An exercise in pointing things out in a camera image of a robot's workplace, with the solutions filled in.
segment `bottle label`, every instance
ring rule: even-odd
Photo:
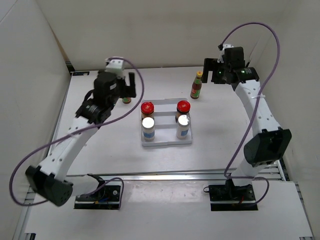
[[[185,136],[188,134],[188,130],[185,130],[185,131],[181,131],[181,136]]]
[[[201,84],[202,81],[201,81],[201,79],[196,78],[196,79],[194,80],[194,83],[195,83],[195,84]]]
[[[200,89],[199,90],[194,90],[192,88],[191,90],[191,97],[194,97],[194,98],[198,98],[200,96]]]
[[[143,133],[144,137],[146,137],[147,139],[152,138],[155,135],[155,131],[151,132],[151,133]]]

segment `white tabletop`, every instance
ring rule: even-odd
[[[102,127],[79,153],[68,174],[224,169],[236,150],[249,119],[230,85],[209,82],[202,85],[199,99],[190,98],[196,72],[201,70],[202,67],[141,69],[145,81],[143,99],[189,99],[192,144],[143,147],[140,138],[140,110],[136,109],[126,118]],[[58,137],[67,132],[85,94],[93,88],[97,74],[97,71],[91,71],[89,75],[71,78]],[[138,75],[136,89],[139,96],[141,82]],[[119,99],[108,120],[123,115],[137,100],[138,97],[132,99],[130,104],[123,104]],[[237,167],[242,159],[243,152],[240,151],[233,167]]]
[[[36,240],[299,240],[311,237],[292,182],[271,181],[258,211],[211,211],[205,181],[126,181],[118,210],[32,207],[26,233]],[[260,198],[266,189],[254,181]]]

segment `black mount plate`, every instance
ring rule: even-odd
[[[255,192],[252,185],[241,191],[241,195],[235,199],[230,198],[226,192],[226,185],[209,185],[210,205],[213,212],[224,211],[256,211],[258,207],[252,202],[256,201]]]
[[[105,185],[101,191],[104,195],[99,199],[80,195],[75,197],[74,209],[118,210],[121,194],[120,185]]]

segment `spice jar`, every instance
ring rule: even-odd
[[[202,77],[202,71],[197,71],[195,79],[192,84],[191,93],[190,93],[190,97],[192,99],[198,99],[200,96],[200,90],[202,87],[201,77]]]
[[[155,119],[154,116],[155,106],[152,102],[146,101],[141,104],[141,119],[144,118],[152,118]]]
[[[145,117],[142,120],[142,132],[145,140],[152,141],[155,139],[155,120],[151,117]]]
[[[181,115],[177,121],[176,137],[178,139],[185,139],[190,128],[190,118],[187,115]]]
[[[124,97],[124,98],[122,98],[122,102],[123,102],[124,104],[129,104],[129,103],[131,103],[131,97]]]
[[[176,106],[176,115],[175,115],[175,121],[178,121],[178,118],[183,114],[188,114],[190,111],[190,103],[188,101],[182,100],[178,102]]]

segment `white wall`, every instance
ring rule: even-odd
[[[0,43],[0,239],[10,240],[22,210],[9,197],[10,175],[20,159],[50,141],[70,76],[34,0],[0,1]],[[25,169],[14,183],[21,201]]]
[[[292,0],[275,28],[279,66],[264,93],[271,111],[292,140],[284,156],[297,181],[316,239],[320,239],[320,1]],[[266,79],[276,58],[270,39],[256,69]]]
[[[37,0],[76,70],[123,56],[138,67],[201,66],[239,24],[275,25],[290,0]],[[248,26],[230,39],[248,58],[263,37]]]

